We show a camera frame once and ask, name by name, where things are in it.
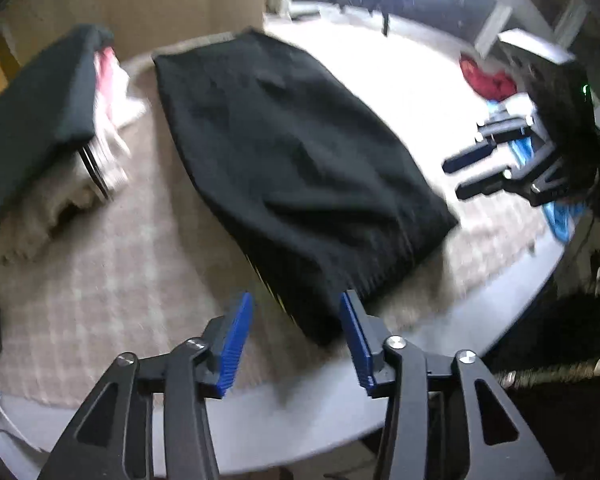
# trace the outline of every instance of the wooden wall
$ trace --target wooden wall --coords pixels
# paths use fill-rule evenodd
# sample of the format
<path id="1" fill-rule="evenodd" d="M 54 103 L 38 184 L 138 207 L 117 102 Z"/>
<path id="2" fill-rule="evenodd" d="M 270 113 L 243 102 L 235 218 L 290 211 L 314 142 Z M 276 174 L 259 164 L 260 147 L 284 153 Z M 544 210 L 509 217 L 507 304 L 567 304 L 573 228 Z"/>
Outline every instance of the wooden wall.
<path id="1" fill-rule="evenodd" d="M 11 0 L 0 19 L 21 64 L 77 23 L 115 35 L 123 60 L 205 34 L 262 27 L 265 0 Z"/>

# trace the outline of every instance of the dark green cloth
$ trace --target dark green cloth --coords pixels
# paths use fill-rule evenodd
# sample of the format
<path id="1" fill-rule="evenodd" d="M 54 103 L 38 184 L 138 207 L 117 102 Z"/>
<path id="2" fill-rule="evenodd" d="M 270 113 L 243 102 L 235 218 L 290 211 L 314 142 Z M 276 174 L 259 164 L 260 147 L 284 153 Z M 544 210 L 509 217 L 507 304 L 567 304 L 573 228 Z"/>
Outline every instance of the dark green cloth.
<path id="1" fill-rule="evenodd" d="M 78 25 L 0 94 L 0 215 L 59 157 L 93 138 L 93 54 L 112 40 L 104 28 Z"/>

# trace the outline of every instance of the blue cloth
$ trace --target blue cloth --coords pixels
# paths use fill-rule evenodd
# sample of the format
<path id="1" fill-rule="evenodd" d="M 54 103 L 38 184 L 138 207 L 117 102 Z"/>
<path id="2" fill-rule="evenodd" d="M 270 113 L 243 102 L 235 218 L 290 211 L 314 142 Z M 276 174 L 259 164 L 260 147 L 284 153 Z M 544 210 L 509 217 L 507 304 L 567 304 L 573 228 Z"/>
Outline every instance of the blue cloth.
<path id="1" fill-rule="evenodd" d="M 512 140 L 509 143 L 509 147 L 520 166 L 524 166 L 534 156 L 534 149 L 531 147 L 531 139 L 529 137 Z M 575 224 L 585 209 L 584 204 L 567 205 L 550 202 L 542 206 L 542 212 L 551 232 L 563 244 L 566 244 L 571 238 L 570 220 Z"/>

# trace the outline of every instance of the black cable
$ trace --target black cable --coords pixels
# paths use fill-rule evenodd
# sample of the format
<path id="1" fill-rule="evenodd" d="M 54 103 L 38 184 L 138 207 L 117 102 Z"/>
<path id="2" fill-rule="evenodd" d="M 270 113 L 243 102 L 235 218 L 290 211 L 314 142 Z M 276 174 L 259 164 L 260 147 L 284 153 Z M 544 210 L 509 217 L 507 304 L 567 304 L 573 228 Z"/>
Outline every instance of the black cable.
<path id="1" fill-rule="evenodd" d="M 330 478 L 331 480 L 347 480 L 347 477 L 345 475 L 354 473 L 356 471 L 364 469 L 365 467 L 369 467 L 370 465 L 373 465 L 375 462 L 376 462 L 376 459 L 372 458 L 370 460 L 365 460 L 363 463 L 360 463 L 349 469 L 344 469 L 343 471 L 336 471 L 333 473 L 325 473 L 322 476 L 323 476 L 323 478 Z"/>
<path id="2" fill-rule="evenodd" d="M 587 229 L 587 233 L 584 235 L 584 239 L 580 242 L 580 245 L 578 246 L 578 248 L 576 249 L 576 251 L 573 253 L 573 257 L 571 258 L 571 261 L 567 264 L 566 267 L 564 267 L 564 270 L 571 269 L 571 267 L 573 266 L 573 264 L 578 259 L 578 256 L 580 256 L 580 253 L 584 249 L 584 246 L 589 241 L 589 238 L 591 236 L 591 232 L 593 231 L 593 224 L 595 224 L 595 223 L 596 223 L 596 217 L 593 216 L 593 214 L 592 214 L 592 216 L 591 216 L 591 223 L 589 224 L 589 228 Z"/>

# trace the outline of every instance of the beige blanket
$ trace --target beige blanket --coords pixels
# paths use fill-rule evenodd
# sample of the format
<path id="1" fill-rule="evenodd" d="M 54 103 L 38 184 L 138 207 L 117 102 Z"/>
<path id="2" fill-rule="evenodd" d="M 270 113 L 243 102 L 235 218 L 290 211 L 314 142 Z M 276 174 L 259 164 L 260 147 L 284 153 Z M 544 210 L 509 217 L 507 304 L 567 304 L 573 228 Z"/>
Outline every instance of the beige blanket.
<path id="1" fill-rule="evenodd" d="M 485 113 L 456 59 L 351 26 L 312 22 L 269 31 L 304 46 L 367 102 L 461 219 L 443 247 L 382 301 L 392 330 L 445 310 L 515 261 L 545 229 L 541 212 L 515 196 L 455 199 L 454 187 L 467 173 L 449 178 L 440 162 L 473 142 L 475 121 Z M 123 133 L 134 154 L 125 168 L 129 188 L 74 219 L 35 262 L 0 267 L 3 390 L 77 406 L 119 352 L 168 352 L 199 335 L 243 290 L 254 293 L 257 308 L 234 390 L 346 355 L 343 345 L 328 353 L 309 343 L 270 298 L 186 175 L 150 61 L 127 69 L 137 72 L 136 91 L 150 106 Z M 503 162 L 512 162 L 507 149 L 471 171 Z"/>

